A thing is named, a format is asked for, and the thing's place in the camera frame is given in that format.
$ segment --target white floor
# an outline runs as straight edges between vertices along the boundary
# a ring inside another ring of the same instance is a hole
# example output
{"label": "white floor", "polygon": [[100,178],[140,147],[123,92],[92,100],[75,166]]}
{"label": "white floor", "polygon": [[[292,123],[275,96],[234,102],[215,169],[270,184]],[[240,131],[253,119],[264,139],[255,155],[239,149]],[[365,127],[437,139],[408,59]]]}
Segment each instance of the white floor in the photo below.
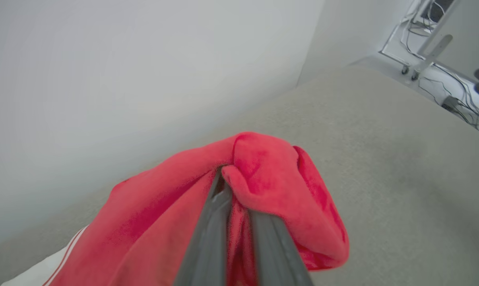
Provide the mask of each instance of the white floor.
{"label": "white floor", "polygon": [[[407,62],[410,62],[412,66],[415,66],[420,63],[421,60],[410,54],[407,51],[405,45],[403,44],[406,43],[407,40],[407,31],[405,31],[403,35],[403,43],[400,42],[403,29],[405,29],[405,25],[401,26],[400,29],[397,31],[396,35],[388,45],[386,51],[388,51],[390,54],[393,54],[395,56],[398,56],[399,58],[406,60]],[[423,36],[418,36],[411,33],[408,41],[411,51],[417,52],[419,50],[419,47],[421,47],[421,45],[423,45],[423,43],[425,42],[425,39],[426,38]],[[419,80],[412,81],[412,70],[410,70],[409,73],[403,75],[401,73],[403,67],[402,64],[381,54],[375,54],[373,56],[363,58],[358,62],[354,63],[354,65],[364,66],[370,69],[377,70],[384,75],[397,80],[401,84],[406,85],[407,87],[410,87],[415,91],[419,92],[420,94],[428,98],[433,104],[435,104],[435,101],[437,101],[437,103],[441,105],[444,99],[448,96],[448,92],[443,88],[443,85],[446,87],[446,89],[450,91],[452,96],[462,101],[465,101],[463,87],[451,76],[442,72],[436,67],[430,67],[420,75]],[[425,77],[432,80],[441,81],[442,84],[426,80]],[[479,108],[479,94],[476,93],[476,91],[474,90],[473,83],[469,83],[466,80],[462,81],[467,83],[471,92],[472,100],[474,104]],[[435,96],[435,101],[434,98],[429,93],[425,92],[422,88],[420,88],[419,85],[429,91],[431,94],[433,94]],[[473,112],[470,112],[467,109],[463,109],[461,110],[461,113],[471,122],[477,122],[477,116],[475,116]]]}

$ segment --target wall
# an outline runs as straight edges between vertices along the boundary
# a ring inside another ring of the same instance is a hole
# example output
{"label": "wall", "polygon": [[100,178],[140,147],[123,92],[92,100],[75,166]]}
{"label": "wall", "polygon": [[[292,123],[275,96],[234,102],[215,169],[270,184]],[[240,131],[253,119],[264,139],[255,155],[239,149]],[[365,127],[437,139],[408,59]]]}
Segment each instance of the wall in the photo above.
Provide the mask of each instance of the wall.
{"label": "wall", "polygon": [[412,0],[326,0],[298,85],[380,51]]}
{"label": "wall", "polygon": [[0,0],[0,241],[296,86],[323,0]]}

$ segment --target whiteboard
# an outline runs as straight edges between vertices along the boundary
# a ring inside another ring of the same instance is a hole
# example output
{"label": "whiteboard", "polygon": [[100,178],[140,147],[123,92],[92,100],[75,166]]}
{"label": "whiteboard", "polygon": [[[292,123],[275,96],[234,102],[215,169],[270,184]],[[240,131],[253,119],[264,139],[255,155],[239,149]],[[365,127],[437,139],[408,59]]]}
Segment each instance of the whiteboard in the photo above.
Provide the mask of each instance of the whiteboard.
{"label": "whiteboard", "polygon": [[418,54],[426,58],[446,35],[453,39],[435,63],[478,82],[474,71],[479,69],[479,0],[455,0]]}

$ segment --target red fabric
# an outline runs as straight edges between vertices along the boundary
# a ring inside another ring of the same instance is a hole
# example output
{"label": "red fabric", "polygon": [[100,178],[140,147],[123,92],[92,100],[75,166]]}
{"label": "red fabric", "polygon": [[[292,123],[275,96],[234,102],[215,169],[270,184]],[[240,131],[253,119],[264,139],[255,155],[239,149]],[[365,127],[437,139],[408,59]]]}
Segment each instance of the red fabric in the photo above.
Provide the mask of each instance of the red fabric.
{"label": "red fabric", "polygon": [[308,154],[247,132],[175,154],[115,186],[51,285],[171,285],[221,165],[234,192],[229,286],[257,282],[247,209],[280,216],[309,270],[346,262],[347,232]]}

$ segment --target red velvet garment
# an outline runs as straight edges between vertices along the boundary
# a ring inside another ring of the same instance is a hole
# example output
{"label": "red velvet garment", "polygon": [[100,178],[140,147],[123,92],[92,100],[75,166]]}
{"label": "red velvet garment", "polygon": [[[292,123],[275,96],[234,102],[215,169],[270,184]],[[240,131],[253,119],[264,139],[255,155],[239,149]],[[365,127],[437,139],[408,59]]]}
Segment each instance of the red velvet garment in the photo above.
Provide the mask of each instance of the red velvet garment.
{"label": "red velvet garment", "polygon": [[247,209],[281,217],[309,270],[346,262],[346,229],[308,154],[246,132],[175,154],[115,186],[51,285],[171,285],[221,165],[234,193],[229,286],[257,283]]}

